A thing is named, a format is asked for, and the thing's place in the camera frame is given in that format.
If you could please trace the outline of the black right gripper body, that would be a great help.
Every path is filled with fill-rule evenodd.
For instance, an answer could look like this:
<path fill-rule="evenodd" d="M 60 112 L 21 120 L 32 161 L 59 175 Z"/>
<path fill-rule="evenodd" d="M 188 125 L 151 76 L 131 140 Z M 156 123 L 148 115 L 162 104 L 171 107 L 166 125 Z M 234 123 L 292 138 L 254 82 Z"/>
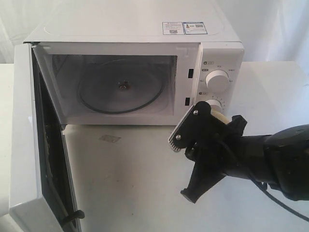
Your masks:
<path fill-rule="evenodd" d="M 243 178 L 244 168 L 236 156 L 240 137 L 233 135 L 222 122 L 214 132 L 204 130 L 199 139 L 185 148 L 185 156 L 193 162 L 203 161 L 218 168 L 223 175 Z"/>

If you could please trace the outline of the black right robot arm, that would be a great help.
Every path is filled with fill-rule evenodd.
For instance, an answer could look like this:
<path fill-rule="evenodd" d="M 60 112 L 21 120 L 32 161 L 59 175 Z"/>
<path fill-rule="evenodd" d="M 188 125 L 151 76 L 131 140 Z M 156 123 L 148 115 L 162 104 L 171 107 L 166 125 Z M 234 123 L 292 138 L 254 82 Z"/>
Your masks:
<path fill-rule="evenodd" d="M 195 203 L 226 176 L 251 180 L 262 191 L 278 190 L 289 200 L 308 200 L 308 125 L 258 136 L 243 136 L 246 120 L 241 116 L 228 124 L 208 116 L 194 125 L 198 133 L 185 151 L 194 168 L 181 191 L 190 202 Z"/>

